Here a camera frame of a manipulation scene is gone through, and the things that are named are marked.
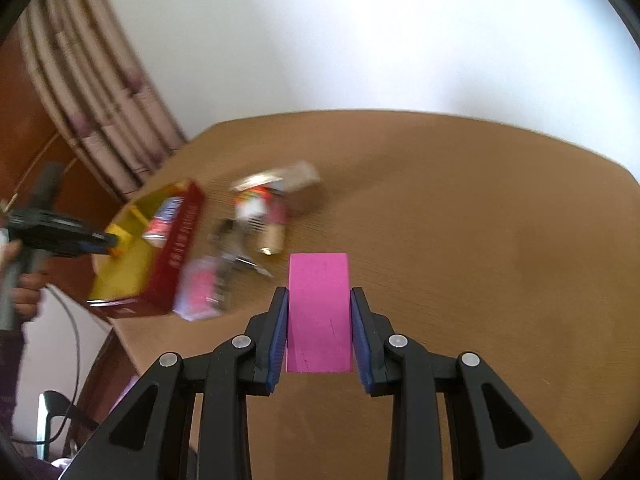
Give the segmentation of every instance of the wooden table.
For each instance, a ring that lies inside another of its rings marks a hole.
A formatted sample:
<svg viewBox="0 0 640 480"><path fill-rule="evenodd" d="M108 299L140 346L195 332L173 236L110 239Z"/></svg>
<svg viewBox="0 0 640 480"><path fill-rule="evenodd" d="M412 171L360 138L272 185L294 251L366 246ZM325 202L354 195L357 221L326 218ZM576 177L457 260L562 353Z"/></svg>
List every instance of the wooden table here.
<svg viewBox="0 0 640 480"><path fill-rule="evenodd" d="M143 192L186 176L206 188L197 257L230 213L231 181L299 159L318 167L328 201L290 224L287 251L347 252L351 285L373 311L433 352L479 352L583 478L599 478L640 418L640 187L631 175L510 126L311 112L218 124ZM225 317L114 321L138 370L165 351L193 356L241 333L287 283L287 258L260 260L273 283L238 274ZM367 397L355 374L283 374L273 396L248 402L254 478L386 478L390 399Z"/></svg>

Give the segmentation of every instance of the cardboard box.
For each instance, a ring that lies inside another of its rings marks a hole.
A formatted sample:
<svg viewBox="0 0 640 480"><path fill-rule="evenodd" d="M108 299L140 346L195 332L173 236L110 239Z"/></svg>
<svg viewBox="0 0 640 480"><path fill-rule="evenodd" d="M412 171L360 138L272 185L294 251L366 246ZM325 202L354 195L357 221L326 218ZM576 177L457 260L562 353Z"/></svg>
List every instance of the cardboard box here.
<svg viewBox="0 0 640 480"><path fill-rule="evenodd" d="M162 202L172 196L182 196L182 204L164 247L158 249L142 235ZM127 204L107 228L123 234L120 254L94 259L96 278L89 306L115 318L169 313L204 198L200 187L188 180Z"/></svg>

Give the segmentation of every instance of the human hand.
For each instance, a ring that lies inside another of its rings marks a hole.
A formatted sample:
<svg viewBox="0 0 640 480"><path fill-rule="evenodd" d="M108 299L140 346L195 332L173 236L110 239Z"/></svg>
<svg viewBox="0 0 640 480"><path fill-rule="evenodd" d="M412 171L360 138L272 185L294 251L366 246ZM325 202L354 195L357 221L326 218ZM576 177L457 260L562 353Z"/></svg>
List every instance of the human hand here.
<svg viewBox="0 0 640 480"><path fill-rule="evenodd" d="M0 248L0 281L4 280L6 266L15 260L20 254L21 243L19 241L2 244ZM44 272L32 272L23 274L18 279L14 288L14 305L16 312L23 320L29 321L38 315L38 304L42 298L41 288L47 284Z"/></svg>

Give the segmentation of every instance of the metal screw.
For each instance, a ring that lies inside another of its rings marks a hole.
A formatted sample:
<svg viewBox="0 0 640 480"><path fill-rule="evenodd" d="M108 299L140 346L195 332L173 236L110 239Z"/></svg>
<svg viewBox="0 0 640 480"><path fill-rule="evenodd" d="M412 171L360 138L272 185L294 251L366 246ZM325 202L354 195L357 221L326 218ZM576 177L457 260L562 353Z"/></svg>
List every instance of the metal screw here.
<svg viewBox="0 0 640 480"><path fill-rule="evenodd" d="M404 348L409 341L402 334L393 334L389 336L389 344L396 348Z"/></svg>
<svg viewBox="0 0 640 480"><path fill-rule="evenodd" d="M231 340L231 344L236 348L246 348L251 344L251 338L247 335L237 335Z"/></svg>
<svg viewBox="0 0 640 480"><path fill-rule="evenodd" d="M160 356L160 366L169 367L173 366L178 362L178 356L173 352L167 352L166 354L162 354Z"/></svg>
<svg viewBox="0 0 640 480"><path fill-rule="evenodd" d="M478 366L480 358L473 352L466 352L462 354L462 362L467 366Z"/></svg>

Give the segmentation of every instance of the white wall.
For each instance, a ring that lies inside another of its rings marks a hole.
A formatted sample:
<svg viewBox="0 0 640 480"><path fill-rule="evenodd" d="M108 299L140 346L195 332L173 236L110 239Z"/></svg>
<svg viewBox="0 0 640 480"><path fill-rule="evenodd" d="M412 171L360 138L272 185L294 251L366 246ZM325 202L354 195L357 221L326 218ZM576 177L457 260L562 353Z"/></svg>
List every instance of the white wall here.
<svg viewBox="0 0 640 480"><path fill-rule="evenodd" d="M640 177L640 54L606 0L110 0L186 133L319 108L485 118Z"/></svg>
<svg viewBox="0 0 640 480"><path fill-rule="evenodd" d="M68 305L80 331L80 390L111 327L71 298L60 292ZM56 390L69 399L76 379L76 340L69 318L51 295L44 290L40 317L25 325L27 348L22 358L18 382L18 403L14 413L14 435L25 440L36 439L38 396L45 390ZM53 434L62 418L54 420ZM51 460L62 452L65 431L51 445Z"/></svg>

